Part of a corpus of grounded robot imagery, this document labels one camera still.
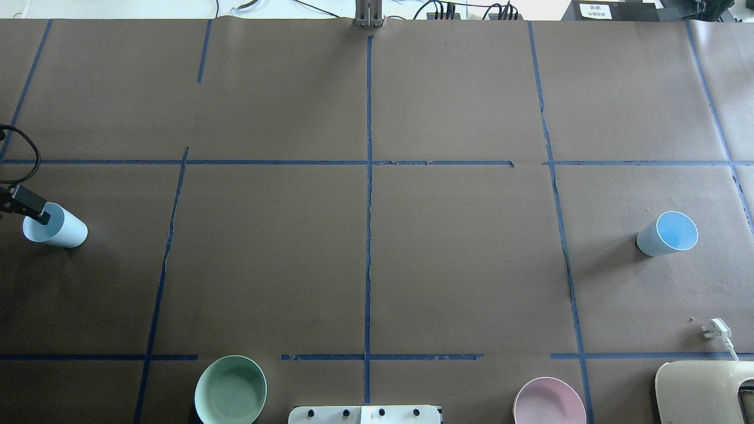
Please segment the aluminium frame post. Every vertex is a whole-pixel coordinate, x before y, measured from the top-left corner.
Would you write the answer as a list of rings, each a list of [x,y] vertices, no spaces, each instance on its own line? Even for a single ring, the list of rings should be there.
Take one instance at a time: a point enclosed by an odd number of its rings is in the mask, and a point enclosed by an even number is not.
[[[384,24],[382,0],[356,0],[355,20],[357,28],[380,28]]]

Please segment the black box with label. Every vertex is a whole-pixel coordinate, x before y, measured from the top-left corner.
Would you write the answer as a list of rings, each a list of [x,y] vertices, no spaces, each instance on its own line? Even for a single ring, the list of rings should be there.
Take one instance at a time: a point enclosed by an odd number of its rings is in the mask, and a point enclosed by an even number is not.
[[[561,21],[659,22],[654,3],[571,1]]]

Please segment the cream toaster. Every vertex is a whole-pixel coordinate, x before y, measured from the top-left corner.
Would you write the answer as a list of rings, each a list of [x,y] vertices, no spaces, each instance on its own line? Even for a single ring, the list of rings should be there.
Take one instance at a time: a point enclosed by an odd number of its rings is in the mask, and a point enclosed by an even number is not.
[[[751,360],[677,360],[654,378],[661,423],[752,423]]]

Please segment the white toaster plug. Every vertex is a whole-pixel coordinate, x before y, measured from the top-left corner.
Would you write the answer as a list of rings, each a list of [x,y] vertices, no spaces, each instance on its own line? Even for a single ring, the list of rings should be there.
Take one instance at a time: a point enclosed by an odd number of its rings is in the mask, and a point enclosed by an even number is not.
[[[732,360],[738,362],[739,356],[732,343],[732,331],[721,317],[712,317],[706,325],[702,327],[703,336],[711,340],[720,340]]]

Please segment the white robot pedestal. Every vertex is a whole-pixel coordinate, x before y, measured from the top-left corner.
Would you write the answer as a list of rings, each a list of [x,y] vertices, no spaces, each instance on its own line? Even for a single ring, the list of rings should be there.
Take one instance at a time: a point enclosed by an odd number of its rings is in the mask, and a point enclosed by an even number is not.
[[[433,405],[299,406],[288,423],[443,423],[442,409]]]

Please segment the pink bowl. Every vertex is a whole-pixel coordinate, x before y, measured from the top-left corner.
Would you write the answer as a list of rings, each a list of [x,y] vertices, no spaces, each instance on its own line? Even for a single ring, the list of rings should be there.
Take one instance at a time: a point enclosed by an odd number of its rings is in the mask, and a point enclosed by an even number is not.
[[[587,423],[584,403],[568,383],[554,377],[531,379],[512,403],[515,423]]]

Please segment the light blue cup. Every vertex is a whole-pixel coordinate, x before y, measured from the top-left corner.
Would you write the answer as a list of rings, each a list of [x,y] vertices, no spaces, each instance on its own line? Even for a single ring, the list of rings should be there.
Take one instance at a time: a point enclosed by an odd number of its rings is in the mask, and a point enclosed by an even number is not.
[[[649,257],[680,253],[695,247],[699,231],[689,216],[668,210],[639,231],[636,247]]]
[[[49,214],[47,224],[41,224],[30,217],[22,221],[22,233],[27,240],[62,248],[76,248],[82,245],[87,236],[85,223],[59,204],[48,202],[43,212]]]

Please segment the green bowl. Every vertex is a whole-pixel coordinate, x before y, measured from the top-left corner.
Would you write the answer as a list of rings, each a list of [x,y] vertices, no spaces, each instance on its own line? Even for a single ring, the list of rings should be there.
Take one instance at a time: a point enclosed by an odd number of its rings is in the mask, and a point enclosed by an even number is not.
[[[253,423],[267,398],[262,368],[242,355],[215,360],[200,375],[194,407],[202,423]]]

